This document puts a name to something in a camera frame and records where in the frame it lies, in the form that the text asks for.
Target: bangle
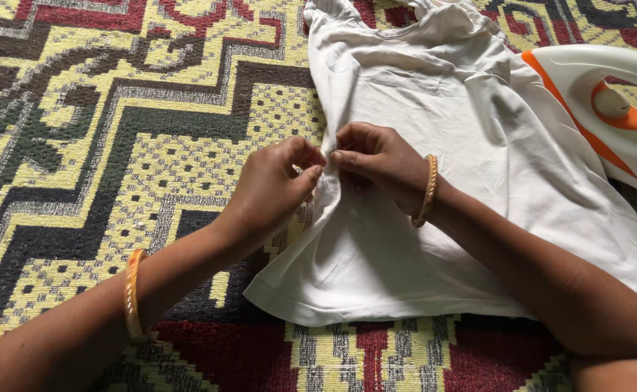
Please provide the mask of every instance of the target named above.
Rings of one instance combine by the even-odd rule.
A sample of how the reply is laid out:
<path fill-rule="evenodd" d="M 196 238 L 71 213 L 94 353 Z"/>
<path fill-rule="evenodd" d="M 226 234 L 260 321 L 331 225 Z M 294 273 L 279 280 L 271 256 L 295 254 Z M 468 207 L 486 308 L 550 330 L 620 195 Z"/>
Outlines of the bangle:
<path fill-rule="evenodd" d="M 142 332 L 140 313 L 137 311 L 137 269 L 140 260 L 147 257 L 144 249 L 135 249 L 128 259 L 128 270 L 125 272 L 125 325 L 133 343 L 143 343 L 149 339 Z"/>
<path fill-rule="evenodd" d="M 437 157 L 430 154 L 426 157 L 430 164 L 430 174 L 427 179 L 427 188 L 425 189 L 425 201 L 422 202 L 422 209 L 418 218 L 410 217 L 410 222 L 415 228 L 422 227 L 425 224 L 427 216 L 432 211 L 433 201 L 435 200 L 435 190 L 437 189 Z"/>

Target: hand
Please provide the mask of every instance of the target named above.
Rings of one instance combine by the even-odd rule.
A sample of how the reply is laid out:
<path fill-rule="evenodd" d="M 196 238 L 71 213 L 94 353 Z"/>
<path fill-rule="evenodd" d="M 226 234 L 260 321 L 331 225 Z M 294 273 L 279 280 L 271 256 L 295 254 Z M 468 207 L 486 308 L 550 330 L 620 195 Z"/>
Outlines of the hand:
<path fill-rule="evenodd" d="M 406 215 L 418 216 L 425 198 L 428 163 L 395 129 L 349 123 L 338 131 L 337 138 L 338 150 L 331 154 L 331 161 L 342 172 L 374 183 Z M 437 187 L 445 183 L 440 177 Z"/>
<path fill-rule="evenodd" d="M 319 149 L 300 136 L 251 153 L 218 224 L 244 245 L 262 245 L 311 195 L 325 164 Z M 301 167 L 302 174 L 292 165 Z"/>

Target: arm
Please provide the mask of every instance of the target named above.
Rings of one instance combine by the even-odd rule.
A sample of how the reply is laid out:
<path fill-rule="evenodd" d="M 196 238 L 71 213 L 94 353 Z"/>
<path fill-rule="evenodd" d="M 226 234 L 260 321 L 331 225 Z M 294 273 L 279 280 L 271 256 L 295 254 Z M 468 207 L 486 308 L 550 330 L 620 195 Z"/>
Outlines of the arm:
<path fill-rule="evenodd" d="M 292 164 L 305 171 L 297 174 Z M 214 222 L 140 263 L 142 328 L 284 227 L 324 164 L 318 149 L 300 137 L 251 154 L 234 196 Z M 0 338 L 0 391 L 86 389 L 129 342 L 124 290 L 120 273 Z"/>
<path fill-rule="evenodd" d="M 404 213 L 412 216 L 419 211 L 427 164 L 395 130 L 351 123 L 340 130 L 338 142 L 342 150 L 332 160 L 341 170 L 375 183 Z M 637 359 L 637 294 L 633 290 L 514 225 L 441 177 L 434 205 L 428 221 L 494 272 L 579 357 L 574 373 L 580 389 L 599 390 L 597 382 L 625 379 L 637 368 L 636 361 L 630 361 Z M 618 381 L 608 385 L 625 390 Z"/>

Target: forearm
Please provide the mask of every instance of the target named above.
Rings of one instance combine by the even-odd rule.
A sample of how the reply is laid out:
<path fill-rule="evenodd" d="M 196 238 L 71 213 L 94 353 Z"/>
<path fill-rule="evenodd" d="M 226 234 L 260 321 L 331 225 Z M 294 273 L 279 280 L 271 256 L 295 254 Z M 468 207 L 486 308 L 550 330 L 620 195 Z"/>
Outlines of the forearm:
<path fill-rule="evenodd" d="M 140 263 L 137 298 L 142 328 L 212 274 L 252 251 L 220 238 L 222 230 L 214 226 Z M 120 273 L 2 337 L 0 391 L 87 388 L 129 342 L 124 290 L 125 274 Z"/>
<path fill-rule="evenodd" d="M 637 294 L 442 181 L 430 222 L 494 272 L 568 350 L 637 357 Z"/>

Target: woven mat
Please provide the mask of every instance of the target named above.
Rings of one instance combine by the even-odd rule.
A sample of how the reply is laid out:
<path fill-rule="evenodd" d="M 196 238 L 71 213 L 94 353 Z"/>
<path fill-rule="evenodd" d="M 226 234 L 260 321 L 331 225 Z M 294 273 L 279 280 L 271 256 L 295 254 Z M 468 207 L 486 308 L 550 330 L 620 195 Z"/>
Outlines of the woven mat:
<path fill-rule="evenodd" d="M 381 29 L 414 21 L 355 0 Z M 516 52 L 637 49 L 637 0 L 480 0 Z M 245 158 L 325 128 L 302 0 L 0 0 L 0 336 L 209 224 Z M 637 106 L 637 87 L 620 85 Z M 637 191 L 619 185 L 637 209 Z M 447 315 L 306 328 L 241 295 L 311 220 L 175 305 L 94 390 L 560 391 L 536 322 Z"/>

